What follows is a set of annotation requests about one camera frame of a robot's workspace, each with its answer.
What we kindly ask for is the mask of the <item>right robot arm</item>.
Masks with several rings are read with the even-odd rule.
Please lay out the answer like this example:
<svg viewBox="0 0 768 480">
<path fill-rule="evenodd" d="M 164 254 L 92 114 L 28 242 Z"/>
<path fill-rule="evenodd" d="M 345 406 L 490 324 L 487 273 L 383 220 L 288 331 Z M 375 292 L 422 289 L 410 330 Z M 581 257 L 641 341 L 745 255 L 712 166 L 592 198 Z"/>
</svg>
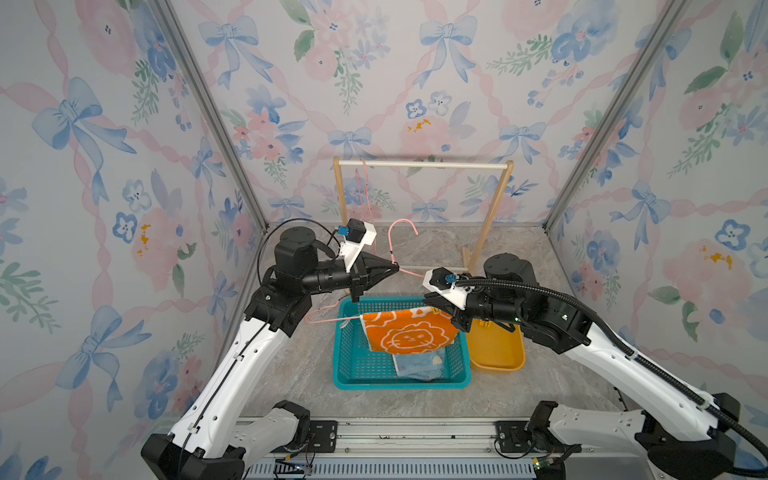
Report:
<svg viewBox="0 0 768 480">
<path fill-rule="evenodd" d="M 590 369 L 639 406 L 605 412 L 542 401 L 528 421 L 532 437 L 637 455 L 675 479 L 714 479 L 734 467 L 737 445 L 729 434 L 740 406 L 733 397 L 696 390 L 649 360 L 590 307 L 541 286 L 529 261 L 502 253 L 487 259 L 483 270 L 481 276 L 444 267 L 428 271 L 425 304 L 448 314 L 462 332 L 476 320 L 515 329 Z"/>
</svg>

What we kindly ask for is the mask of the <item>pink hanger with blue towel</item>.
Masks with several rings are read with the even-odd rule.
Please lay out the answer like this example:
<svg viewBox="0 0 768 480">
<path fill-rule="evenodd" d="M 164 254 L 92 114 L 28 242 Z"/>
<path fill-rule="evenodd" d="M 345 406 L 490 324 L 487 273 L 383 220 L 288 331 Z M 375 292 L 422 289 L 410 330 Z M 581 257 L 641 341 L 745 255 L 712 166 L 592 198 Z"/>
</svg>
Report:
<svg viewBox="0 0 768 480">
<path fill-rule="evenodd" d="M 369 171 L 368 171 L 368 164 L 364 160 L 361 160 L 361 162 L 362 162 L 362 166 L 363 166 L 363 171 L 365 173 L 365 180 L 362 180 L 362 177 L 360 176 L 360 172 L 358 170 L 356 170 L 355 171 L 356 182 L 360 184 L 359 188 L 362 191 L 363 195 L 365 196 L 365 203 L 364 203 L 364 205 L 367 208 L 367 212 L 368 212 L 368 216 L 369 216 L 368 222 L 369 223 L 374 223 L 375 218 L 374 218 L 374 215 L 373 215 L 373 210 L 372 210 L 372 207 L 371 207 L 370 196 L 369 196 Z"/>
</svg>

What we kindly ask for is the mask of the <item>wooden hanger rack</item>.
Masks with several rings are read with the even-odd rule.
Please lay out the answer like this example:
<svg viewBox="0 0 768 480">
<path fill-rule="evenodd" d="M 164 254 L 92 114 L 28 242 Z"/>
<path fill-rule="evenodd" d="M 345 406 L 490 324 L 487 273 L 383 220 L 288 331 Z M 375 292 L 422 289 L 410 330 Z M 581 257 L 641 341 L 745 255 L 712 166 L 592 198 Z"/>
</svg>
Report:
<svg viewBox="0 0 768 480">
<path fill-rule="evenodd" d="M 421 169 L 453 169 L 453 170 L 493 170 L 500 171 L 499 177 L 494 195 L 490 202 L 489 209 L 486 213 L 485 220 L 483 222 L 480 234 L 477 238 L 475 246 L 472 250 L 467 247 L 461 249 L 463 270 L 472 273 L 477 266 L 480 254 L 485 245 L 485 242 L 493 226 L 496 214 L 501 205 L 502 198 L 504 197 L 504 191 L 507 187 L 509 179 L 514 172 L 515 163 L 510 160 L 505 164 L 492 164 L 492 163 L 470 163 L 470 162 L 416 162 L 405 160 L 375 160 L 372 162 L 366 162 L 362 158 L 353 160 L 343 160 L 336 156 L 333 158 L 332 167 L 334 172 L 334 180 L 337 189 L 338 206 L 340 211 L 340 218 L 343 223 L 348 221 L 347 203 L 345 200 L 345 193 L 343 188 L 343 167 L 362 166 L 362 167 L 389 167 L 389 168 L 408 168 L 415 167 Z"/>
</svg>

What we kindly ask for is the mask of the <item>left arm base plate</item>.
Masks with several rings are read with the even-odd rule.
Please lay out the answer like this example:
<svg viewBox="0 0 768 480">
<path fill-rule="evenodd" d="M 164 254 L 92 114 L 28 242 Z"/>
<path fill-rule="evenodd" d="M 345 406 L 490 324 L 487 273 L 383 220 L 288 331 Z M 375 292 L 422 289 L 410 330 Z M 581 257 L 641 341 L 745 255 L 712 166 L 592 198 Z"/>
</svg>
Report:
<svg viewBox="0 0 768 480">
<path fill-rule="evenodd" d="M 339 423 L 336 420 L 310 420 L 298 430 L 298 438 L 287 446 L 272 450 L 274 454 L 297 454 L 300 452 L 334 453 L 338 439 Z"/>
</svg>

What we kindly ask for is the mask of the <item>left aluminium corner post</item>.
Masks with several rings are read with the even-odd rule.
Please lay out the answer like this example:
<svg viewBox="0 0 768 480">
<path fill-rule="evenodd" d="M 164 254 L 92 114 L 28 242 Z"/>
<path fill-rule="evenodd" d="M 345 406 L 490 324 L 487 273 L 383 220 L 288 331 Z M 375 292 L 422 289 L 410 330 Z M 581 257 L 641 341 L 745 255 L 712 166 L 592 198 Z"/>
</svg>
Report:
<svg viewBox="0 0 768 480">
<path fill-rule="evenodd" d="M 189 40 L 179 22 L 171 1 L 151 0 L 148 2 L 156 16 L 162 31 L 167 35 L 172 53 L 180 63 L 180 69 L 187 78 L 191 93 L 201 110 L 202 117 L 210 128 L 213 139 L 220 148 L 226 165 L 230 168 L 236 186 L 241 190 L 245 205 L 258 225 L 261 233 L 266 233 L 269 223 L 258 204 L 257 197 L 249 183 L 247 172 L 235 152 L 234 143 L 229 137 L 216 102 L 208 87 L 203 71 L 195 58 Z"/>
</svg>

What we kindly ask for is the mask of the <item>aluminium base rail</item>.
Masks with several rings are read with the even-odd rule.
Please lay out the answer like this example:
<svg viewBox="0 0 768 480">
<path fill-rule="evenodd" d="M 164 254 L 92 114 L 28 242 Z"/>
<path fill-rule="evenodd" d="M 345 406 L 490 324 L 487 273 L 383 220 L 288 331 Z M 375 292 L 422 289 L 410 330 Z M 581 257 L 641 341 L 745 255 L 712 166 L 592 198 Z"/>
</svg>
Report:
<svg viewBox="0 0 768 480">
<path fill-rule="evenodd" d="M 632 453 L 585 445 L 505 455 L 489 419 L 339 419 L 334 453 L 270 453 L 242 479 L 665 479 Z"/>
</svg>

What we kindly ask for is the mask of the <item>teal plastic basket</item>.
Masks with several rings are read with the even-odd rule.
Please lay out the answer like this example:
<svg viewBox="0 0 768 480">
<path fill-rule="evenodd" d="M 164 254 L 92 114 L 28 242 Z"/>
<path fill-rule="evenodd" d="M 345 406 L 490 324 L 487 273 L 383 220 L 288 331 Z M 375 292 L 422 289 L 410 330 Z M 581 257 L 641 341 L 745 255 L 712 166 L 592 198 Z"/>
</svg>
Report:
<svg viewBox="0 0 768 480">
<path fill-rule="evenodd" d="M 364 297 L 355 303 L 341 301 L 338 313 L 351 322 L 335 327 L 333 381 L 337 388 L 348 391 L 384 390 L 455 390 L 466 388 L 472 379 L 466 336 L 461 333 L 445 348 L 443 373 L 434 380 L 422 381 L 400 377 L 395 360 L 388 353 L 373 352 L 368 347 L 359 316 L 362 313 L 394 311 L 421 307 L 416 296 Z"/>
</svg>

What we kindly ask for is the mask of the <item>aluminium corner post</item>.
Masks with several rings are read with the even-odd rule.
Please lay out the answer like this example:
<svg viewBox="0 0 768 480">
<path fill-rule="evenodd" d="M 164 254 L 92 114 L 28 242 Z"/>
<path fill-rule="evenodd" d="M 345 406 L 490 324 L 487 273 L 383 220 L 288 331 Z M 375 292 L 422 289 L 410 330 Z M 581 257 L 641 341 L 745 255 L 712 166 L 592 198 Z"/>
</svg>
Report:
<svg viewBox="0 0 768 480">
<path fill-rule="evenodd" d="M 201 110 L 202 117 L 210 128 L 213 139 L 220 148 L 226 165 L 230 168 L 236 186 L 241 190 L 245 205 L 258 225 L 261 233 L 266 233 L 269 223 L 258 204 L 257 197 L 249 183 L 247 172 L 235 152 L 234 143 L 229 137 L 216 102 L 208 87 L 203 71 L 195 58 L 189 40 L 179 22 L 171 1 L 151 0 L 148 2 L 156 16 L 162 31 L 167 35 L 172 53 L 180 63 L 180 69 L 187 78 L 191 93 Z"/>
<path fill-rule="evenodd" d="M 689 1 L 684 0 L 665 1 L 662 4 L 657 21 L 652 25 L 646 37 L 645 45 L 639 49 L 638 54 L 630 64 L 625 80 L 615 91 L 615 95 L 604 112 L 602 121 L 596 128 L 594 138 L 584 147 L 574 170 L 567 178 L 562 191 L 556 197 L 554 206 L 550 209 L 546 220 L 543 222 L 543 228 L 547 234 L 554 229 L 560 218 L 564 216 L 570 199 L 576 193 L 580 183 L 591 168 L 591 164 L 596 160 L 615 127 L 634 100 L 641 83 L 651 73 L 653 65 L 661 56 L 662 50 L 674 34 L 677 25 L 681 21 L 681 16 L 689 4 Z"/>
</svg>

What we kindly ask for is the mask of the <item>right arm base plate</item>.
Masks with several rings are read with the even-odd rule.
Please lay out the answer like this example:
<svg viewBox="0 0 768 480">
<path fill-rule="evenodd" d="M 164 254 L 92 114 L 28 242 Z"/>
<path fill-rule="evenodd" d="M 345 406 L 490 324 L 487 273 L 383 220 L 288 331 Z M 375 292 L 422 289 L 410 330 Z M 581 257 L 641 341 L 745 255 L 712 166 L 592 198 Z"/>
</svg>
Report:
<svg viewBox="0 0 768 480">
<path fill-rule="evenodd" d="M 495 447 L 505 455 L 565 453 L 569 444 L 558 440 L 546 426 L 530 426 L 528 420 L 494 423 Z"/>
</svg>

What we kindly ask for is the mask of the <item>orange patterned towel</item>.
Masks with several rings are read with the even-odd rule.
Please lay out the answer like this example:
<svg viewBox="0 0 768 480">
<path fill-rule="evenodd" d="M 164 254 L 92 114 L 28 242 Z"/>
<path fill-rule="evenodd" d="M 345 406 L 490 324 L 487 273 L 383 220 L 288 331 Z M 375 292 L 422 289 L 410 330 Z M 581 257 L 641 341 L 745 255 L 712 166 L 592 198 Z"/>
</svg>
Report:
<svg viewBox="0 0 768 480">
<path fill-rule="evenodd" d="M 361 325 L 372 351 L 392 355 L 431 353 L 459 335 L 450 315 L 428 306 L 365 313 Z"/>
</svg>

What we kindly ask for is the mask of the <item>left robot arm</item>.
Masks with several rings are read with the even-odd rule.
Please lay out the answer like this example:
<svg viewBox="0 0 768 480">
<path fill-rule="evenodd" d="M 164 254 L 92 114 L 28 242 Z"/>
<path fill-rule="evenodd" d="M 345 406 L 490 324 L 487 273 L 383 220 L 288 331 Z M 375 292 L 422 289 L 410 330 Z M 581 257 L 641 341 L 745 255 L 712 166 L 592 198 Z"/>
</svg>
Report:
<svg viewBox="0 0 768 480">
<path fill-rule="evenodd" d="M 153 434 L 141 456 L 159 479 L 242 479 L 275 450 L 308 450 L 310 412 L 275 404 L 243 429 L 236 424 L 266 368 L 295 333 L 318 294 L 346 290 L 352 301 L 396 274 L 397 263 L 368 252 L 373 224 L 351 219 L 332 235 L 338 247 L 296 226 L 283 231 L 268 268 L 246 306 L 234 341 L 200 396 L 167 434 Z"/>
</svg>

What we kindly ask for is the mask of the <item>yellow plastic tray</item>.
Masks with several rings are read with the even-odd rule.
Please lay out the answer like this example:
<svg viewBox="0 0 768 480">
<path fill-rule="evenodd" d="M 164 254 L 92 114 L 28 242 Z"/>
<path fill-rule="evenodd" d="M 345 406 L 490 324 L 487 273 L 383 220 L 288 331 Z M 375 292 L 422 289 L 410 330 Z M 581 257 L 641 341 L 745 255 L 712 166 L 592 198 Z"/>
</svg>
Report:
<svg viewBox="0 0 768 480">
<path fill-rule="evenodd" d="M 475 320 L 466 335 L 471 367 L 491 373 L 519 371 L 526 363 L 523 335 L 490 321 Z"/>
</svg>

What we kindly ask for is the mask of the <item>light blue towel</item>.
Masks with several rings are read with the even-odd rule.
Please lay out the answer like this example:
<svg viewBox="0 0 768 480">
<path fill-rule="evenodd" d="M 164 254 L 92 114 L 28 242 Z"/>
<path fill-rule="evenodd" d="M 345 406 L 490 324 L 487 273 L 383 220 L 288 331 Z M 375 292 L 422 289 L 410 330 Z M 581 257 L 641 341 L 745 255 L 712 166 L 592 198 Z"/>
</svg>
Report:
<svg viewBox="0 0 768 480">
<path fill-rule="evenodd" d="M 445 373 L 445 351 L 394 355 L 393 361 L 398 377 L 418 381 L 432 381 Z"/>
</svg>

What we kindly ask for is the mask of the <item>right aluminium corner post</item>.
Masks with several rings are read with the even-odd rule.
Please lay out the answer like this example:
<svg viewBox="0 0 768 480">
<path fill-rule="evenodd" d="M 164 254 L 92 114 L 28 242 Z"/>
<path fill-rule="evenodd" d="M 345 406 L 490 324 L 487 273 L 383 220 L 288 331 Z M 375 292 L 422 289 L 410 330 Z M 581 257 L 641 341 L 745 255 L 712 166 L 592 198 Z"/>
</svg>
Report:
<svg viewBox="0 0 768 480">
<path fill-rule="evenodd" d="M 556 197 L 554 206 L 550 209 L 546 220 L 543 222 L 543 228 L 547 234 L 554 229 L 560 218 L 564 216 L 570 199 L 576 193 L 580 183 L 591 168 L 591 164 L 596 160 L 615 127 L 634 100 L 641 83 L 651 73 L 653 65 L 661 56 L 662 50 L 674 34 L 677 25 L 681 21 L 681 16 L 689 4 L 689 1 L 684 0 L 665 1 L 662 4 L 657 21 L 652 25 L 646 37 L 645 45 L 639 49 L 638 54 L 630 64 L 625 80 L 615 91 L 615 95 L 604 112 L 602 121 L 596 128 L 594 138 L 584 147 L 574 170 L 567 178 L 562 191 Z"/>
</svg>

